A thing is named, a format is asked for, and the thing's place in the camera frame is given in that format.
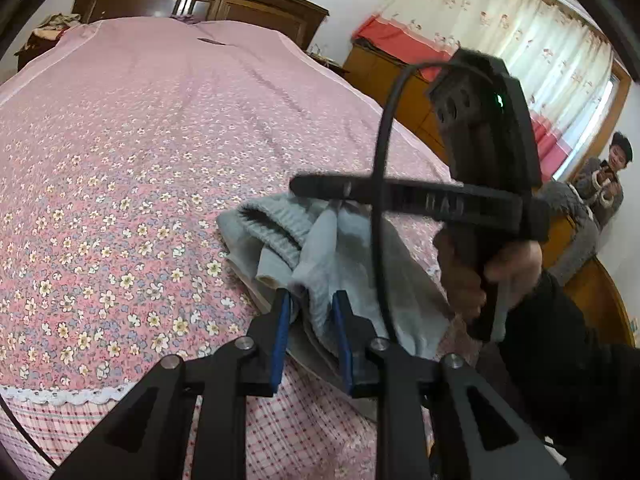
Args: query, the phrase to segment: white lace trim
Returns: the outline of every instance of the white lace trim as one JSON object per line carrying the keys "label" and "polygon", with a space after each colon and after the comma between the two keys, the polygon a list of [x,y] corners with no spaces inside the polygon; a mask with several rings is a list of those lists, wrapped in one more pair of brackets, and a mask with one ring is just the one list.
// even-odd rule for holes
{"label": "white lace trim", "polygon": [[121,384],[114,388],[96,388],[93,390],[30,390],[15,386],[0,386],[0,394],[5,399],[31,401],[35,404],[49,403],[60,406],[68,402],[76,406],[86,402],[106,404],[110,400],[121,400],[135,386],[135,382]]}

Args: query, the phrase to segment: bed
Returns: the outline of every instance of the bed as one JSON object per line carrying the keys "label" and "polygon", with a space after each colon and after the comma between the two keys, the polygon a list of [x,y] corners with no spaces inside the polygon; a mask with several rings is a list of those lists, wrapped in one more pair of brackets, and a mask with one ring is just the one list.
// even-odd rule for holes
{"label": "bed", "polygon": [[[369,171],[381,113],[302,52],[327,15],[304,0],[74,12],[84,25],[0,87],[0,393],[56,462],[162,355],[246,331],[257,311],[225,265],[219,212],[299,171]],[[169,18],[186,14],[205,21]],[[389,171],[449,178],[400,124]],[[436,275],[438,226],[396,220]],[[439,353],[453,350],[478,351],[459,319]],[[247,421],[248,478],[374,476],[374,424],[292,360]],[[0,442],[24,478],[49,477],[4,413]]]}

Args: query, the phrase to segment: black jacket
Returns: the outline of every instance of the black jacket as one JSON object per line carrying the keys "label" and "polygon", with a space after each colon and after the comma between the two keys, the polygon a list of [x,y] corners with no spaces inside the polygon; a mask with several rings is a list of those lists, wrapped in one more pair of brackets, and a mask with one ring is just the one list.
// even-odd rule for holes
{"label": "black jacket", "polygon": [[546,272],[507,318],[500,354],[574,480],[640,478],[640,351],[601,345]]}

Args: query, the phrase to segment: person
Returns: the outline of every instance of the person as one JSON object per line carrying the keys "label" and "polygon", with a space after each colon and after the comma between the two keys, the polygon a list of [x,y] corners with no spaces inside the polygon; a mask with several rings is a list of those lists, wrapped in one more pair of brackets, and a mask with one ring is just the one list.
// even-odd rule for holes
{"label": "person", "polygon": [[564,286],[596,253],[600,232],[624,198],[618,172],[632,159],[631,143],[615,132],[608,160],[591,157],[571,183],[550,180],[538,191],[538,197],[549,204],[552,212],[567,214],[575,223],[571,243],[549,269],[560,285]]}
{"label": "person", "polygon": [[[453,310],[470,321],[485,302],[480,276],[457,257],[447,230],[434,240]],[[602,345],[551,273],[536,242],[505,246],[484,268],[510,282],[513,307],[499,344],[532,427],[553,439],[574,480],[638,477],[640,351]]]}

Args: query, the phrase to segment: black sleeve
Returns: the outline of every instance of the black sleeve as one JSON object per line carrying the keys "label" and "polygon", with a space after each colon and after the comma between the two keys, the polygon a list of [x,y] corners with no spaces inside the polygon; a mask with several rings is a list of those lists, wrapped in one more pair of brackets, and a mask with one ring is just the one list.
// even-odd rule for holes
{"label": "black sleeve", "polygon": [[534,423],[561,446],[580,445],[614,412],[638,409],[638,350],[600,345],[546,272],[509,313],[500,354]]}

